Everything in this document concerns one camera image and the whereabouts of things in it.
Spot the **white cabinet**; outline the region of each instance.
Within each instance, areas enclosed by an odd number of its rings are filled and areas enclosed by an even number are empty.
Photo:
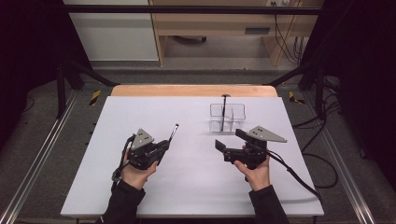
[[[148,5],[147,0],[64,0],[66,5]],[[150,14],[70,13],[90,61],[158,61]]]

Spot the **power cord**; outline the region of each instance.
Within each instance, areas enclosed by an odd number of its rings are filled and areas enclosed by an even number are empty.
[[[301,63],[301,59],[303,58],[303,48],[304,48],[304,38],[300,37],[300,45],[298,45],[298,36],[294,38],[293,44],[293,54],[294,57],[297,59],[297,63]]]
[[[326,105],[328,99],[329,99],[330,97],[334,96],[334,95],[336,96],[336,94],[330,94],[330,95],[328,95],[328,96],[324,99],[323,104]],[[334,109],[334,108],[337,107],[337,106],[339,106],[339,103],[336,101],[336,102],[331,103],[329,106],[327,106],[327,108],[324,109],[324,114],[325,114],[325,116],[324,116],[323,122],[320,123],[319,125],[315,126],[315,127],[320,126],[319,130],[318,130],[318,131],[314,134],[314,136],[308,141],[308,143],[301,149],[302,155],[303,155],[303,156],[313,157],[313,158],[319,159],[319,160],[321,160],[321,161],[324,161],[325,163],[327,163],[327,164],[332,168],[332,171],[334,172],[334,176],[335,176],[334,181],[333,181],[330,185],[327,185],[327,186],[318,186],[318,185],[314,185],[315,188],[318,188],[318,189],[330,189],[330,188],[333,188],[333,187],[336,186],[337,183],[338,183],[339,175],[338,175],[338,173],[337,173],[335,167],[334,167],[329,161],[327,161],[326,159],[324,159],[324,158],[322,158],[322,157],[320,157],[320,156],[318,156],[318,155],[315,155],[315,154],[312,154],[312,153],[306,153],[306,152],[304,152],[304,151],[307,149],[307,147],[314,141],[314,139],[315,139],[315,138],[320,134],[320,132],[323,130],[323,128],[325,127],[326,122],[327,122],[327,117],[328,117],[331,113],[333,113],[334,111],[337,111],[337,110],[338,110],[338,109]],[[304,125],[306,125],[306,124],[309,124],[309,123],[311,123],[311,122],[317,120],[318,118],[319,118],[319,116],[315,116],[315,117],[313,117],[312,119],[309,119],[309,120],[307,120],[307,121],[305,121],[305,122],[292,125],[292,127],[293,127],[293,129],[302,129],[302,128],[300,128],[301,126],[304,126]]]
[[[29,105],[29,107],[27,107],[26,109],[24,109],[22,113],[24,113],[24,112],[26,112],[26,111],[32,109],[32,107],[35,105],[35,99],[34,99],[33,97],[28,96],[28,97],[26,97],[26,99],[31,100],[32,103]]]
[[[271,6],[272,7],[276,7],[276,2],[271,2]],[[299,62],[298,57],[294,58],[293,55],[290,53],[289,47],[288,47],[288,45],[286,43],[286,39],[283,37],[282,33],[280,32],[279,26],[277,25],[277,16],[276,16],[276,14],[274,15],[274,18],[275,18],[275,28],[276,28],[276,30],[275,30],[275,39],[276,39],[277,44],[280,46],[281,50],[283,51],[283,53],[285,54],[286,58],[288,59],[288,61],[290,63],[299,64],[300,62]],[[283,46],[279,43],[279,40],[277,39],[277,32],[279,32],[280,37],[281,37],[282,42],[283,42],[283,45],[286,47],[286,50],[287,50],[289,56],[286,53],[286,51],[283,48]]]
[[[270,156],[272,159],[278,161],[280,164],[282,164],[283,166],[286,167],[286,170],[294,177],[294,179],[297,180],[297,182],[299,182],[304,188],[306,188],[307,190],[309,190],[312,194],[314,194],[315,196],[318,197],[320,203],[322,203],[322,198],[321,195],[315,190],[312,189],[311,187],[309,187],[295,172],[293,169],[291,169],[291,167],[289,167],[284,161],[283,159],[276,154],[275,152],[271,151],[271,150],[266,150],[266,153],[268,156]]]

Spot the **white tabletop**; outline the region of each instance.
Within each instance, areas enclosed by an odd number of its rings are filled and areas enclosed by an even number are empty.
[[[180,126],[157,172],[145,185],[147,195],[138,206],[139,217],[251,217],[254,210],[244,176],[223,160],[215,140],[241,148],[244,140],[234,133],[209,131],[210,104],[221,97],[119,97],[106,99],[61,214],[68,217],[99,217],[111,195],[111,175],[120,163],[128,137],[144,129],[167,140],[176,123]],[[244,104],[242,129],[258,125],[277,133],[287,143],[268,142],[300,178],[313,188],[283,101],[278,97],[230,97],[229,104]],[[322,206],[286,168],[270,162],[271,183],[288,216],[320,216]]]

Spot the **black cable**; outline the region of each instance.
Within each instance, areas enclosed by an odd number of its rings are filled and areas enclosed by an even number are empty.
[[[304,128],[295,128],[295,129],[314,129],[314,128],[320,127],[321,125],[323,125],[323,122],[321,122],[320,124],[315,125],[315,126],[309,126],[309,127],[304,127]]]
[[[300,37],[300,45],[298,45],[298,36],[294,38],[294,44],[293,44],[293,54],[294,57],[297,59],[297,63],[300,64],[301,59],[303,57],[303,45],[304,45],[304,38]]]
[[[335,170],[335,167],[334,167],[329,161],[327,161],[326,159],[324,159],[324,158],[322,158],[322,157],[320,157],[320,156],[318,156],[318,155],[311,154],[311,153],[306,153],[306,152],[303,153],[303,156],[314,157],[314,158],[317,158],[317,159],[320,159],[320,160],[326,162],[326,163],[332,168],[332,171],[334,172],[335,179],[334,179],[334,181],[333,181],[330,185],[327,185],[327,186],[318,186],[318,185],[315,185],[315,184],[314,184],[315,188],[318,188],[318,189],[330,189],[330,188],[333,188],[334,186],[337,185],[339,176],[338,176],[337,171]]]
[[[331,105],[329,105],[329,107],[328,107],[327,109],[324,110],[324,112],[327,112],[327,110],[331,109],[331,108],[332,108],[334,105],[336,105],[336,104],[339,104],[339,103],[338,103],[338,102],[332,103]],[[311,123],[311,122],[315,121],[316,119],[318,119],[318,117],[319,117],[319,115],[316,115],[316,116],[314,116],[312,119],[309,119],[309,120],[304,121],[304,122],[302,122],[302,123],[293,124],[293,125],[291,125],[291,127],[292,127],[293,129],[296,129],[296,128],[300,127],[300,126],[304,126],[305,124],[308,124],[308,123]]]
[[[28,108],[24,109],[22,113],[32,109],[32,107],[35,105],[35,99],[33,99],[32,97],[28,96],[26,99],[32,100],[32,104]]]
[[[122,169],[125,168],[126,165],[128,165],[128,163],[124,164],[124,157],[125,157],[126,149],[128,148],[128,145],[129,145],[130,143],[132,143],[133,141],[134,141],[134,135],[133,135],[132,137],[129,137],[129,138],[126,140],[125,146],[124,146],[124,148],[123,148],[123,150],[122,150],[122,156],[121,156],[121,160],[120,160],[120,165],[119,165],[119,167],[114,171],[113,176],[112,176],[113,185],[111,186],[111,192],[113,192],[114,189],[115,189],[116,186],[117,186],[118,179],[120,179]]]
[[[337,100],[338,100],[337,93],[332,93],[332,94],[326,96],[326,98],[324,98],[324,102],[327,102],[327,100],[328,100],[330,97],[332,97],[332,96],[334,96],[334,97],[337,98]]]
[[[323,128],[324,128],[325,125],[326,125],[326,119],[323,120],[323,123],[322,123],[322,125],[320,126],[320,129],[319,129],[319,130],[315,133],[315,135],[308,141],[308,143],[305,145],[305,147],[303,147],[303,148],[301,149],[302,152],[304,152],[304,151],[308,148],[308,146],[311,145],[311,143],[315,140],[315,138],[318,137],[318,135],[319,135],[320,132],[323,130]]]
[[[304,188],[306,188],[307,190],[309,190],[312,194],[314,194],[315,196],[317,196],[318,199],[319,199],[319,201],[320,201],[320,203],[322,203],[322,199],[321,199],[320,194],[319,194],[315,189],[312,189],[311,187],[309,187],[309,186],[308,186],[308,185],[307,185],[307,184],[306,184],[306,183],[294,172],[294,170],[291,169],[291,168],[283,161],[283,159],[282,159],[279,155],[276,154],[276,156],[275,156],[275,155],[273,155],[273,152],[271,152],[271,151],[269,151],[269,150],[266,150],[266,153],[267,153],[268,156],[270,156],[271,158],[273,158],[274,160],[278,161],[280,164],[282,164],[283,166],[285,166],[285,167],[286,167],[286,170],[294,177],[294,179],[296,179],[297,182],[299,182]]]
[[[282,33],[280,32],[279,27],[277,26],[277,18],[276,18],[276,15],[274,15],[274,17],[275,17],[275,40],[276,40],[276,43],[280,46],[280,49],[282,49],[282,51],[283,51],[283,53],[285,54],[285,56],[286,56],[286,58],[288,59],[288,61],[289,61],[290,63],[296,64],[297,62],[296,62],[295,59],[291,56],[291,53],[290,53],[289,48],[288,48],[288,45],[286,44],[286,41],[285,41],[285,39],[283,38],[283,35],[282,35]],[[279,40],[277,39],[277,32],[278,32],[278,31],[279,31],[280,37],[281,37],[282,40],[283,40],[283,43],[284,43],[285,46],[286,46],[286,49],[287,49],[288,52],[289,52],[290,57],[294,60],[294,62],[292,62],[292,61],[290,60],[290,58],[289,58],[288,54],[286,53],[286,51],[284,50],[283,46],[280,45]]]

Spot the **black sleeve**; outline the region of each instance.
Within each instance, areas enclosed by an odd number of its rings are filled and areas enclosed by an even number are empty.
[[[110,197],[107,210],[95,223],[134,223],[137,206],[145,194],[143,189],[135,189],[121,180]]]
[[[256,213],[256,224],[289,224],[272,185],[264,189],[251,191],[249,196]]]

